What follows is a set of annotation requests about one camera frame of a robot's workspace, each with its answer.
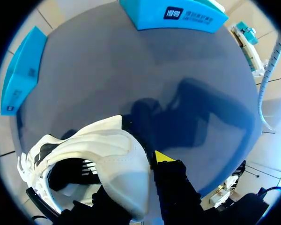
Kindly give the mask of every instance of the cyan box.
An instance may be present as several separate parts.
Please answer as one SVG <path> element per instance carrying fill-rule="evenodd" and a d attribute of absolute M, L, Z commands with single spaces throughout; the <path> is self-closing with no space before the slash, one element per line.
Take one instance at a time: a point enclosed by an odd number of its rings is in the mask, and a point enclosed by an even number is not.
<path fill-rule="evenodd" d="M 47 36 L 34 27 L 22 41 L 7 68 L 1 95 L 1 115 L 12 116 L 37 85 Z"/>
<path fill-rule="evenodd" d="M 119 0 L 137 30 L 185 28 L 216 32 L 228 17 L 208 0 Z"/>

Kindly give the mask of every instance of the white cable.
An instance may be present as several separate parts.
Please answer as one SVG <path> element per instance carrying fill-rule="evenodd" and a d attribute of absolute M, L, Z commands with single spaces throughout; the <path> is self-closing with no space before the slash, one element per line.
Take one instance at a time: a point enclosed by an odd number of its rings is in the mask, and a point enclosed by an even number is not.
<path fill-rule="evenodd" d="M 258 96 L 258 113 L 260 116 L 261 121 L 263 122 L 263 124 L 270 130 L 272 130 L 274 133 L 276 133 L 276 130 L 274 128 L 272 128 L 267 121 L 264 119 L 263 114 L 262 114 L 262 100 L 263 100 L 263 96 L 266 90 L 266 86 L 267 83 L 276 67 L 276 64 L 279 60 L 281 54 L 281 35 L 278 35 L 276 44 L 274 46 L 274 50 L 272 52 L 271 58 L 268 62 L 267 68 L 266 68 L 266 72 L 264 73 L 262 82 L 261 82 L 261 86 L 259 89 L 259 96 Z"/>

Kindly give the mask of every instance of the white shoe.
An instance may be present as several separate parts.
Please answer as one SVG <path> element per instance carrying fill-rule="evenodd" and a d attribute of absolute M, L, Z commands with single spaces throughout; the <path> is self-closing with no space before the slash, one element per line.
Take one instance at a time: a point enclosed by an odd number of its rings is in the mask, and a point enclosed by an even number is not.
<path fill-rule="evenodd" d="M 148 211 L 150 165 L 141 144 L 122 130 L 120 115 L 90 124 L 65 140 L 45 135 L 27 155 L 22 153 L 18 158 L 22 179 L 58 213 L 63 208 L 52 196 L 48 176 L 55 163 L 68 158 L 95 163 L 109 197 L 133 219 L 144 218 Z"/>

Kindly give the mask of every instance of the table surface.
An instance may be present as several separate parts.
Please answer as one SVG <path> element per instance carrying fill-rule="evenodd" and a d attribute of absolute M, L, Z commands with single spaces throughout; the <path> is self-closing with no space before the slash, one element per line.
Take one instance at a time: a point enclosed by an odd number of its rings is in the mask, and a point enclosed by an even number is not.
<path fill-rule="evenodd" d="M 203 196 L 231 175 L 261 133 L 256 85 L 226 28 L 137 31 L 114 2 L 49 35 L 38 85 L 17 115 L 22 150 L 45 134 L 66 138 L 117 114 L 133 120 L 131 129 L 151 149 L 181 159 Z"/>

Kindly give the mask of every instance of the logo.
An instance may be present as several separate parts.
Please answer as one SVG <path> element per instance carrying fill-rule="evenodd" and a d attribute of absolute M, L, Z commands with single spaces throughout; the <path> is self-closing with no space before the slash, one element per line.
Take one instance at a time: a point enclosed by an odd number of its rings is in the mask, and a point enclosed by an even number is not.
<path fill-rule="evenodd" d="M 169 6 L 169 7 L 167 7 L 167 10 L 165 11 L 163 18 L 165 20 L 178 20 L 181 16 L 182 12 L 183 12 L 182 8 Z"/>
<path fill-rule="evenodd" d="M 7 111 L 13 111 L 14 110 L 14 107 L 13 106 L 8 106 L 7 107 Z"/>

